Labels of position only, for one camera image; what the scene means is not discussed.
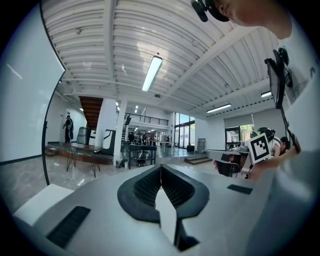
corrugated metal ceiling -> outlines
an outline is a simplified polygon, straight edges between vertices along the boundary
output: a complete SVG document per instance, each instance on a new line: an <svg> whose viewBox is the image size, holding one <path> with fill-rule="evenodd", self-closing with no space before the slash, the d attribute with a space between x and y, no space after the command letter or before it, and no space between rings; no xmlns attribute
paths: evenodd
<svg viewBox="0 0 320 256"><path fill-rule="evenodd" d="M202 116L211 116L206 110L224 103L238 109L262 101L261 92L268 91L268 83L253 88L252 92L210 104L268 79L264 60L273 56L278 43L265 28L240 35L175 88L172 86L206 52L240 27L210 16L207 23L201 22L189 0L118 0L112 9L113 3L112 0L43 1L45 25L53 45L83 92L97 96L103 92L119 99L127 97L132 102L143 101ZM107 8L114 15L111 22L105 16ZM106 41L109 38L106 26L112 28L110 41ZM105 46L112 48L111 57ZM163 59L161 69L149 92L142 92L152 57L157 54Z"/></svg>

white table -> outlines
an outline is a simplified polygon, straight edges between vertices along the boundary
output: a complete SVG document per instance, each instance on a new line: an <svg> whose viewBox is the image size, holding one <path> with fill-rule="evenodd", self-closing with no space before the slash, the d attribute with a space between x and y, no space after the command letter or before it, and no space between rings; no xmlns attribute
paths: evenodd
<svg viewBox="0 0 320 256"><path fill-rule="evenodd" d="M159 151L160 151L160 144L162 143L163 146L163 152L166 151L166 144L171 144L171 151L170 151L170 155L174 154L174 142L173 141L156 141L156 155L159 155Z"/></svg>

railing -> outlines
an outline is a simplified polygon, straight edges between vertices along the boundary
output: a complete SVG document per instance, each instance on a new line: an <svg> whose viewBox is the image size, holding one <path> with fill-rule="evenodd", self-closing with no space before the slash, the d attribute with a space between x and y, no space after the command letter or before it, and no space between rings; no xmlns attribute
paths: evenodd
<svg viewBox="0 0 320 256"><path fill-rule="evenodd" d="M169 120L166 119L160 119L155 118L151 116L144 116L139 114L130 114L125 113L124 119L127 119L127 117L130 116L131 122L141 122L141 123L148 123L153 125L162 125L162 126L168 126Z"/></svg>

wooden staircase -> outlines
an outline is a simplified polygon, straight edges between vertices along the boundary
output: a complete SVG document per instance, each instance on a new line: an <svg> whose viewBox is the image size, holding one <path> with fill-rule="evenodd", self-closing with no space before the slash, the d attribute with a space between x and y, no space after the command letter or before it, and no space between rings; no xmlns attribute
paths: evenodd
<svg viewBox="0 0 320 256"><path fill-rule="evenodd" d="M95 130L97 128L103 98L82 96L79 98L83 108L83 114L86 119L86 127Z"/></svg>

fluorescent light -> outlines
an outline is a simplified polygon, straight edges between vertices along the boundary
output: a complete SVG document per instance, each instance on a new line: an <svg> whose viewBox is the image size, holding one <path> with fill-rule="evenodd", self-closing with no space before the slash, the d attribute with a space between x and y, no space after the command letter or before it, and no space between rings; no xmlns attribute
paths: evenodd
<svg viewBox="0 0 320 256"><path fill-rule="evenodd" d="M231 107L231 104L227 104L227 105L224 105L224 106L220 106L220 107L208 110L207 113L212 113L212 112L215 112L215 111L218 111L218 110L223 110L223 109L226 109L226 108L229 108L229 107Z"/></svg>
<svg viewBox="0 0 320 256"><path fill-rule="evenodd" d="M267 92L261 94L261 98L268 97L268 96L271 96L271 95L272 95L271 91L267 91Z"/></svg>
<svg viewBox="0 0 320 256"><path fill-rule="evenodd" d="M147 92L150 88L152 81L154 80L158 69L162 63L162 58L158 56L153 56L151 64L148 69L148 73L146 73L146 77L143 83L142 91Z"/></svg>

